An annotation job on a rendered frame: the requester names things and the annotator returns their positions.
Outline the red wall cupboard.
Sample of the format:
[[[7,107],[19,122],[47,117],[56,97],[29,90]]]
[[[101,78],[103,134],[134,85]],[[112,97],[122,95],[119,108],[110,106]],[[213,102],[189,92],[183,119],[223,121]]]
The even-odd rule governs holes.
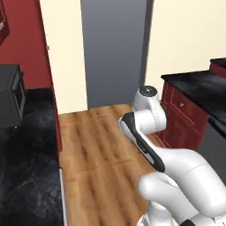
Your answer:
[[[10,34],[10,29],[5,15],[3,0],[0,0],[0,46]]]

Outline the dark grey microwave oven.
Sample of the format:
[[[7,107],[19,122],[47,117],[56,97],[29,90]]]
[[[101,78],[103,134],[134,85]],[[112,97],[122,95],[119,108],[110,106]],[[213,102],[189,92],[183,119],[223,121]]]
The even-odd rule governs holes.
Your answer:
[[[18,64],[0,64],[0,128],[19,126],[26,103],[24,73]]]

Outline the red side cupboard panel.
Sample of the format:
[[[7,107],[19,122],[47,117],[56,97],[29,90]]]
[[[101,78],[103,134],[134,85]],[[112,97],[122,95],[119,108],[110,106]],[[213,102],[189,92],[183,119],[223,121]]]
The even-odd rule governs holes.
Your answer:
[[[56,128],[56,145],[58,153],[62,152],[62,139],[61,139],[61,132],[60,132],[60,124],[59,124],[59,117],[57,111],[57,100],[55,96],[54,87],[51,88],[52,95],[53,95],[53,106],[54,106],[54,116],[55,116],[55,128]]]

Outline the grey dishwasher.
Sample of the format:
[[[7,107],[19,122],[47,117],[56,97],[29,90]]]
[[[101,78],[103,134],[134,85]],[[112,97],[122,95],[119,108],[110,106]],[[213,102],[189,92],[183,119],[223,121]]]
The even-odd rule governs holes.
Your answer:
[[[226,126],[210,117],[198,152],[226,184]]]

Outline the red base cupboard run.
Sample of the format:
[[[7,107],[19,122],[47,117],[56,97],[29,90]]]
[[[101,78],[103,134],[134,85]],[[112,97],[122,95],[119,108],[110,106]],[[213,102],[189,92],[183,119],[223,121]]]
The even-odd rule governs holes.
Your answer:
[[[161,103],[168,114],[167,129],[157,135],[166,147],[197,150],[207,121],[226,127],[226,65],[211,61],[206,71],[162,75]]]

